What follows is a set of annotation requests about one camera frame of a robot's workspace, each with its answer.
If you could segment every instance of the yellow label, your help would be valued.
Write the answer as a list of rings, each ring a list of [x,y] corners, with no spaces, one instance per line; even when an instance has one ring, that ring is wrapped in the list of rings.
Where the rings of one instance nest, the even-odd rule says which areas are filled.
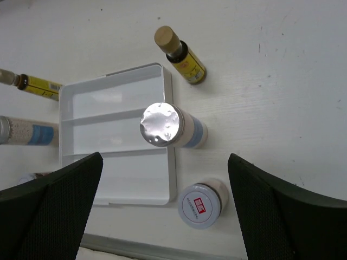
[[[28,76],[28,86],[24,91],[58,101],[61,86],[55,82]]]
[[[172,65],[189,83],[198,83],[206,73],[205,66],[189,48],[186,58],[181,62],[172,63]]]

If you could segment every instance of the glass jar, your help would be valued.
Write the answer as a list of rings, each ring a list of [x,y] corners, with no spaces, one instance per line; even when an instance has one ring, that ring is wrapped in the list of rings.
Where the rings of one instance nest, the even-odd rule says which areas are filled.
[[[0,145],[59,145],[58,124],[0,116]]]

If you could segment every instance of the wooden cap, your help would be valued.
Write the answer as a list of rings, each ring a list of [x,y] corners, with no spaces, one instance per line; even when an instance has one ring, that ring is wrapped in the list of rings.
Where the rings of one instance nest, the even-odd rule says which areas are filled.
[[[162,26],[154,34],[154,41],[165,53],[174,53],[179,47],[179,38],[169,26]]]

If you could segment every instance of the small glass bottle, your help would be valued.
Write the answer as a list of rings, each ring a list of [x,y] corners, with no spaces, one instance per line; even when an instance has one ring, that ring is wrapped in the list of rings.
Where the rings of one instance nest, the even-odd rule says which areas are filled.
[[[205,66],[169,26],[160,27],[154,35],[154,41],[190,84],[199,84],[205,79]]]
[[[0,83],[16,86],[19,90],[55,101],[59,99],[59,89],[62,86],[59,83],[39,79],[27,74],[18,75],[4,69],[0,69]]]
[[[0,145],[59,145],[58,124],[0,116]]]

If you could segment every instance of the white tray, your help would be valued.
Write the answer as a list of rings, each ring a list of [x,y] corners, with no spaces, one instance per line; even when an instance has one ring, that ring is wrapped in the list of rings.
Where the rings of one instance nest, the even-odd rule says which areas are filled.
[[[61,166],[94,152],[104,159],[94,204],[164,205],[176,196],[174,149],[140,133],[143,111],[161,101],[172,103],[171,74],[158,63],[60,90]]]

